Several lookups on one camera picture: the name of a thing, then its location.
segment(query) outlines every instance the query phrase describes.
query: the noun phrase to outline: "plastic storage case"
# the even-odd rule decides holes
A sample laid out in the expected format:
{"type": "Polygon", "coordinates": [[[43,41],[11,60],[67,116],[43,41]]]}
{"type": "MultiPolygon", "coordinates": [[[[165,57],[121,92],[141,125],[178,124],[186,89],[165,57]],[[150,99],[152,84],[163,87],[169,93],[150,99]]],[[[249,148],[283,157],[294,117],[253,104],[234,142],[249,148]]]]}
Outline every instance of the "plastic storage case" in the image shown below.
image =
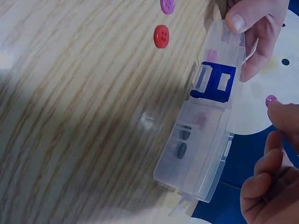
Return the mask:
{"type": "Polygon", "coordinates": [[[227,128],[245,62],[244,34],[215,21],[209,29],[189,100],[185,101],[154,171],[185,201],[210,202],[234,134],[227,128]]]}

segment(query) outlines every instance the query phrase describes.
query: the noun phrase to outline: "wood grain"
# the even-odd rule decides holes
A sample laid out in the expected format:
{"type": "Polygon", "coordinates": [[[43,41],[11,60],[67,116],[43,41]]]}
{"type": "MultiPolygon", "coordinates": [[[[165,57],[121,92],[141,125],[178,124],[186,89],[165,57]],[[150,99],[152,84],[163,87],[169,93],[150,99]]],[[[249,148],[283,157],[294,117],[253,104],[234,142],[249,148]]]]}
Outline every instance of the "wood grain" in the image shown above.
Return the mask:
{"type": "Polygon", "coordinates": [[[157,0],[0,1],[0,223],[186,223],[152,174],[212,18],[210,0],[171,15],[157,0]]]}

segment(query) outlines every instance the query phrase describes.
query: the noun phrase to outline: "blue plastic clip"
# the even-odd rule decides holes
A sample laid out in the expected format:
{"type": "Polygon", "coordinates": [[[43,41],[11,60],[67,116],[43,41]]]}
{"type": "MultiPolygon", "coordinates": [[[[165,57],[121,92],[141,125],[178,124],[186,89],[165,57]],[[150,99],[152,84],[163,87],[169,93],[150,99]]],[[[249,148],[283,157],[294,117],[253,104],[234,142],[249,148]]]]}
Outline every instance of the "blue plastic clip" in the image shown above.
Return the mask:
{"type": "MultiPolygon", "coordinates": [[[[190,96],[193,98],[210,99],[221,103],[228,102],[233,87],[236,67],[223,65],[223,64],[216,64],[212,62],[203,62],[202,65],[209,65],[210,67],[212,67],[211,76],[207,83],[206,90],[204,93],[199,92],[198,90],[191,90],[190,96]],[[219,82],[221,80],[221,76],[223,73],[230,75],[225,91],[218,89],[219,82]]],[[[205,70],[203,68],[202,73],[200,74],[200,77],[196,84],[196,87],[200,86],[203,80],[203,76],[205,75],[205,70]]]]}

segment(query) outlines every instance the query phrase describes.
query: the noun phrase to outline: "black button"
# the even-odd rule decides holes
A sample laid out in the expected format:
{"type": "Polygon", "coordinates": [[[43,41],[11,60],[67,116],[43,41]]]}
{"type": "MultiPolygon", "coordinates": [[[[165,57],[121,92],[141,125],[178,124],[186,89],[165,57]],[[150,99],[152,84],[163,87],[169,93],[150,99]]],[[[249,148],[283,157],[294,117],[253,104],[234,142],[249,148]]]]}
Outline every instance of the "black button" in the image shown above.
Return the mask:
{"type": "Polygon", "coordinates": [[[177,157],[181,160],[185,153],[186,153],[186,150],[187,150],[187,144],[184,143],[184,142],[179,142],[177,144],[177,157]]]}

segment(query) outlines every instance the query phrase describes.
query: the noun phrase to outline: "fingernail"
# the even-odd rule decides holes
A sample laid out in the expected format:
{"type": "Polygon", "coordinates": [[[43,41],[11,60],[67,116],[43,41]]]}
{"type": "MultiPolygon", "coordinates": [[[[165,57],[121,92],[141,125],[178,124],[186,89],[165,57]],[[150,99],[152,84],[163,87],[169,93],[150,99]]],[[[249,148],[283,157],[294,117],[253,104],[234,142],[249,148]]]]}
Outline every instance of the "fingernail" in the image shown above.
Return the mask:
{"type": "Polygon", "coordinates": [[[244,32],[245,29],[245,20],[240,14],[234,14],[231,18],[231,21],[238,33],[244,32]]]}
{"type": "Polygon", "coordinates": [[[274,95],[267,96],[267,98],[266,98],[266,107],[268,107],[269,103],[272,102],[272,101],[277,101],[276,96],[274,96],[274,95]]]}

